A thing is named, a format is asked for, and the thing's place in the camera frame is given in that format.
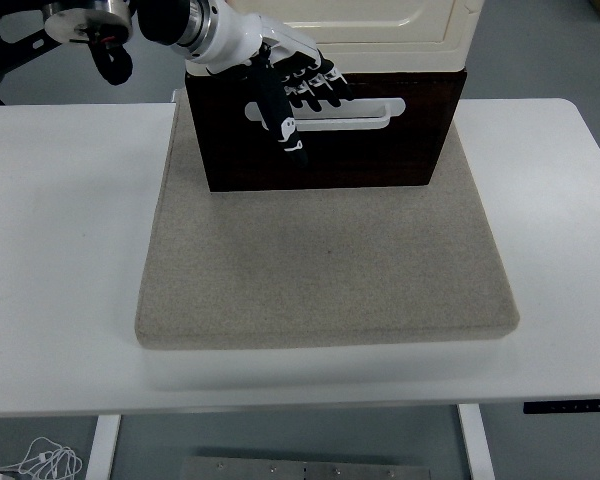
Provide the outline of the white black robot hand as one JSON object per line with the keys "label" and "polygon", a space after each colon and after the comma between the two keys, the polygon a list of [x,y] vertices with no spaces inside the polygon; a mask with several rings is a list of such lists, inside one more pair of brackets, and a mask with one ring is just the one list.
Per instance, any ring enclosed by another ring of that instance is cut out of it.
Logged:
{"label": "white black robot hand", "polygon": [[353,98],[310,37],[275,19],[239,13],[225,1],[191,1],[177,44],[212,76],[246,83],[266,129],[299,167],[308,156],[292,109],[318,112],[323,101],[339,107]]}

